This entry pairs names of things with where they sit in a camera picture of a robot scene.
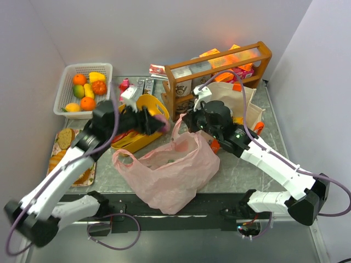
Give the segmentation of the orange yellow snack bag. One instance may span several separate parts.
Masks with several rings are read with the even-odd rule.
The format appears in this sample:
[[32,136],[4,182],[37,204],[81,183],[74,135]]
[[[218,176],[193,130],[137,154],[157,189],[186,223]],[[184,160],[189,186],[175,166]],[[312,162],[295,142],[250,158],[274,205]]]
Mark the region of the orange yellow snack bag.
[[240,124],[240,125],[243,125],[243,123],[244,123],[244,118],[243,118],[243,117],[234,117],[234,118],[233,118],[233,122],[234,122],[234,123],[237,123],[237,124]]

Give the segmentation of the floral canvas tote bag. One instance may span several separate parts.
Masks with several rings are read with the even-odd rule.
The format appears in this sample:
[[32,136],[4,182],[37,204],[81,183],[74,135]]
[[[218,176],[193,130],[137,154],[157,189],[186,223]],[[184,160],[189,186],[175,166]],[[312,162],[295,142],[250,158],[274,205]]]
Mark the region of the floral canvas tote bag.
[[250,100],[254,94],[252,89],[233,90],[229,83],[214,82],[207,85],[212,92],[211,101],[218,100],[224,102],[225,106],[230,109],[232,119],[234,117],[243,117],[243,125],[233,122],[233,126],[224,132],[223,137],[211,137],[219,146],[234,156],[248,160],[250,156],[261,156],[262,149],[254,141],[259,138],[254,130],[250,130],[247,125],[255,127],[259,122],[258,118],[250,121],[246,118],[246,111],[250,106]]

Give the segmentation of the pink plastic grocery bag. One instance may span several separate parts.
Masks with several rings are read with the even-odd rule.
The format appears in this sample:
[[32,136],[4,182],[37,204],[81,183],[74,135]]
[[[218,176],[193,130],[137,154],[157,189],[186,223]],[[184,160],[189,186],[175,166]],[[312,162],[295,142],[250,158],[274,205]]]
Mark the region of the pink plastic grocery bag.
[[114,167],[134,193],[167,215],[181,211],[220,166],[219,157],[200,133],[179,132],[185,116],[175,123],[169,143],[140,158],[127,150],[112,156]]

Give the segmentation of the orange toy tangerine bottom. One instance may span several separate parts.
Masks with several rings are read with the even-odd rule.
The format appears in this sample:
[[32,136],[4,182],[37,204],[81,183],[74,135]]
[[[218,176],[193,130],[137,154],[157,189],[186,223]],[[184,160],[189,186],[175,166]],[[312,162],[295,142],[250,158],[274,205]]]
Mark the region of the orange toy tangerine bottom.
[[93,98],[83,97],[80,101],[82,111],[93,111],[96,108],[96,102]]

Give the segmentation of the purple toy onion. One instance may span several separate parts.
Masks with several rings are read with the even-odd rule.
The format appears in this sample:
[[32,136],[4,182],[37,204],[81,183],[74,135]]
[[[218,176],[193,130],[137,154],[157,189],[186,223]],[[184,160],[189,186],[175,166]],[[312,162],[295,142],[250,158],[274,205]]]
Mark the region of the purple toy onion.
[[158,132],[165,134],[170,131],[171,125],[164,115],[154,115],[153,117],[163,124],[163,126],[157,130]]

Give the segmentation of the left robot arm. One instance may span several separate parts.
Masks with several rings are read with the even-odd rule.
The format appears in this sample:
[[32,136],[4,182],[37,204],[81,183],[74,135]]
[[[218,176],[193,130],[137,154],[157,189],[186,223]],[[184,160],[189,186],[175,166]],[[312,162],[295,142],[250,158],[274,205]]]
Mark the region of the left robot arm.
[[152,135],[169,131],[163,115],[152,115],[146,106],[126,106],[118,111],[117,103],[98,103],[92,118],[75,137],[59,164],[21,201],[9,201],[4,211],[12,223],[10,230],[20,232],[39,248],[50,243],[56,234],[84,218],[102,218],[109,211],[109,201],[92,191],[82,198],[59,205],[71,185],[110,148],[112,140],[130,130]]

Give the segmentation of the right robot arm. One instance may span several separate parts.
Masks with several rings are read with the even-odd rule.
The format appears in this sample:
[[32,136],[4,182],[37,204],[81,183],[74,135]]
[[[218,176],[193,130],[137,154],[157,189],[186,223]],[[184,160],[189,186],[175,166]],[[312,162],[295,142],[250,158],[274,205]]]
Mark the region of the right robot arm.
[[298,223],[310,226],[326,202],[330,183],[326,175],[313,176],[277,153],[252,130],[233,122],[228,107],[221,101],[202,102],[188,111],[183,121],[189,131],[202,131],[217,140],[220,147],[259,168],[284,191],[247,191],[243,202],[256,213],[286,213]]

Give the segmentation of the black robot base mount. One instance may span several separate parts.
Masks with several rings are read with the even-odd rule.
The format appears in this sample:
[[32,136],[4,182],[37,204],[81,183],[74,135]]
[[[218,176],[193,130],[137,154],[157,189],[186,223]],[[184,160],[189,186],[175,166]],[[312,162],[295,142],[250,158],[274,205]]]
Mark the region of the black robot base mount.
[[212,230],[236,231],[239,221],[258,222],[269,213],[255,213],[244,205],[244,193],[198,193],[175,215],[150,208],[135,194],[106,194],[109,200],[102,215],[133,216],[142,231]]

